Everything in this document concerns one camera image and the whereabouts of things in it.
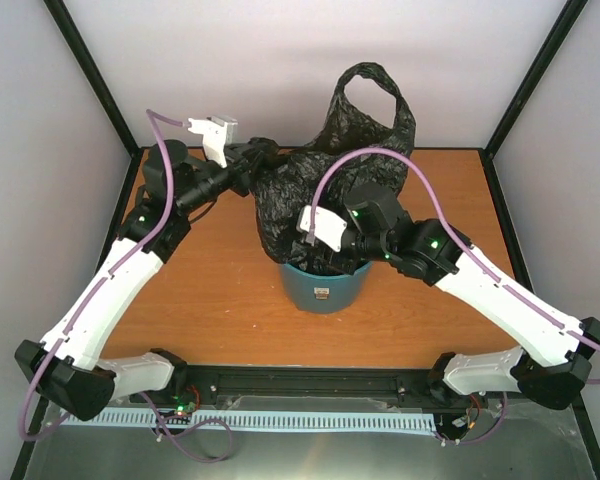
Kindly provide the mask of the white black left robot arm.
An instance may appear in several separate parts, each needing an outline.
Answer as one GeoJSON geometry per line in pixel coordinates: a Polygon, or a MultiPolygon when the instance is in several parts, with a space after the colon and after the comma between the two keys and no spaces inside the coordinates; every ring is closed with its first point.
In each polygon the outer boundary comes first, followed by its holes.
{"type": "Polygon", "coordinates": [[[154,348],[105,360],[101,352],[116,324],[145,284],[172,257],[191,230],[190,214],[226,191],[250,192],[259,168],[272,165],[278,145],[254,137],[225,147],[226,166],[192,156],[179,140],[154,145],[133,208],[89,286],[66,316],[39,342],[23,341],[15,360],[37,392],[75,418],[96,417],[111,401],[154,391],[166,402],[188,390],[187,364],[154,348]]]}

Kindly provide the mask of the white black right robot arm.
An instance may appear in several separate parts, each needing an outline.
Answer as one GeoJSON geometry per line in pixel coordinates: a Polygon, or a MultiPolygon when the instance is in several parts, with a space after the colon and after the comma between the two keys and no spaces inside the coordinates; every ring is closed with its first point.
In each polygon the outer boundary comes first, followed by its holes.
{"type": "Polygon", "coordinates": [[[435,218],[412,220],[386,187],[373,182],[357,187],[344,206],[347,219],[306,206],[298,220],[298,228],[324,247],[329,266],[350,274],[358,262],[386,262],[473,307],[517,343],[488,354],[441,354],[427,377],[438,403],[449,406],[475,393],[514,392],[563,410],[576,399],[600,344],[599,320],[580,320],[552,308],[458,230],[446,229],[435,218]]]}

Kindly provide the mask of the teal plastic trash bin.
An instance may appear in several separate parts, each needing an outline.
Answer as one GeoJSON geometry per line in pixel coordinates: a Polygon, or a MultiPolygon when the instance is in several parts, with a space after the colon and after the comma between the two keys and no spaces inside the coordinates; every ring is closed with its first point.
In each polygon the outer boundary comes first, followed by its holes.
{"type": "Polygon", "coordinates": [[[361,265],[352,275],[320,276],[291,265],[279,265],[284,291],[294,306],[313,314],[331,314],[351,306],[359,297],[372,268],[361,265]]]}

